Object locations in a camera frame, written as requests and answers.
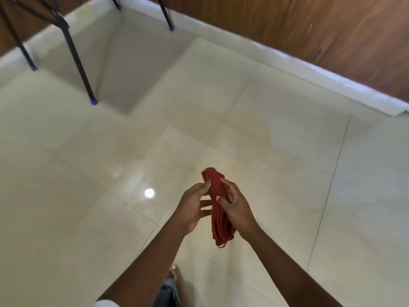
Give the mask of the person's left forearm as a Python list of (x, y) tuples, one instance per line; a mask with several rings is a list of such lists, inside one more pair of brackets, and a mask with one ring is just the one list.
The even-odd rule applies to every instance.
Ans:
[(152, 307), (186, 233), (186, 225), (172, 216), (97, 302), (112, 302), (119, 307)]

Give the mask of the person's right forearm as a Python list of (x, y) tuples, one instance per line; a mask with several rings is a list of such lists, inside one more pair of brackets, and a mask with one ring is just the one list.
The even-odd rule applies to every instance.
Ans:
[(289, 307), (342, 307), (256, 224), (240, 235), (249, 243)]

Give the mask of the person's bare foot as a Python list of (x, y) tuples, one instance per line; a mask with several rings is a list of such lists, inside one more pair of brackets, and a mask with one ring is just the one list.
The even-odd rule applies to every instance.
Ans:
[(167, 279), (172, 280), (172, 289), (177, 296), (178, 307), (193, 307), (191, 294), (178, 265), (173, 264), (169, 270)]

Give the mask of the black metal furniture frame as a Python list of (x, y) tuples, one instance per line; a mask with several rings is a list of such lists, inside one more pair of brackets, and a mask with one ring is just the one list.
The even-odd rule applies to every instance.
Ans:
[[(54, 31), (59, 35), (62, 32), (63, 39), (66, 42), (74, 63), (79, 71), (79, 75), (84, 84), (85, 90), (89, 96), (90, 102), (93, 105), (98, 104), (95, 98), (92, 87), (84, 70), (83, 64), (74, 45), (74, 41), (70, 31), (78, 32), (92, 23), (100, 15), (103, 15), (110, 9), (116, 8), (121, 11), (124, 5), (124, 0), (88, 0), (78, 8), (72, 10), (67, 15), (59, 6), (58, 0), (31, 0), (36, 6), (29, 5), (22, 0), (0, 0), (0, 33), (5, 31), (11, 36), (16, 48), (10, 49), (3, 53), (0, 48), (0, 69), (5, 67), (15, 66), (17, 63), (26, 62), (32, 71), (37, 71), (38, 67), (34, 62), (34, 57), (39, 56), (41, 52), (35, 53), (34, 50), (39, 49), (37, 45), (45, 44), (44, 50), (51, 49), (59, 44), (56, 42), (45, 43), (45, 37), (52, 35)], [(16, 6), (25, 13), (45, 22), (48, 26), (36, 35), (30, 35), (29, 40), (22, 41), (18, 34), (17, 28), (14, 26), (11, 15), (7, 13), (7, 5)], [(3, 42), (3, 37), (0, 34), (0, 46)]]

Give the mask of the person's left hand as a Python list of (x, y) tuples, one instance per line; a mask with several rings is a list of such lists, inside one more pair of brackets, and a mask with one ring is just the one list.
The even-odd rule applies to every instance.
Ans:
[(212, 204), (211, 199), (195, 197), (192, 194), (192, 186), (183, 193), (173, 215), (185, 236), (196, 228), (201, 218), (211, 215)]

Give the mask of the person's right hand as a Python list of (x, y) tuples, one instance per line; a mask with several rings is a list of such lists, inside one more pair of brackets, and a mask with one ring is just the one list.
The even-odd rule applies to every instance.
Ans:
[(259, 229), (247, 199), (239, 190), (238, 186), (226, 179), (221, 179), (231, 203), (229, 220), (244, 240), (250, 242), (252, 235)]

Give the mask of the person's blue jeans leg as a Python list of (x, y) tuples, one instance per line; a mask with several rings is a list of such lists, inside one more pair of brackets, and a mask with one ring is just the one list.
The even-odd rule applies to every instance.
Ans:
[(164, 280), (152, 307), (181, 307), (181, 301), (174, 279), (167, 278)]

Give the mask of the red cloth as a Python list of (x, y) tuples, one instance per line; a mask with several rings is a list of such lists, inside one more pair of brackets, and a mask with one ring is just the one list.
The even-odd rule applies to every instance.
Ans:
[(227, 190), (221, 181), (225, 176), (212, 167), (206, 168), (201, 174), (205, 182), (209, 180), (211, 183), (208, 192), (212, 200), (212, 237), (216, 246), (218, 248), (223, 248), (234, 238), (236, 233), (235, 227), (231, 224), (226, 212), (216, 199), (217, 196), (228, 199)]

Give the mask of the white skirting board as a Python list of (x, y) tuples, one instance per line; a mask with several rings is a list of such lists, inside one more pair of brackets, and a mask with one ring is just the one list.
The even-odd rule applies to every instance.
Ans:
[[(156, 19), (158, 0), (123, 0)], [(409, 113), (409, 0), (162, 0), (173, 23), (390, 116)]]

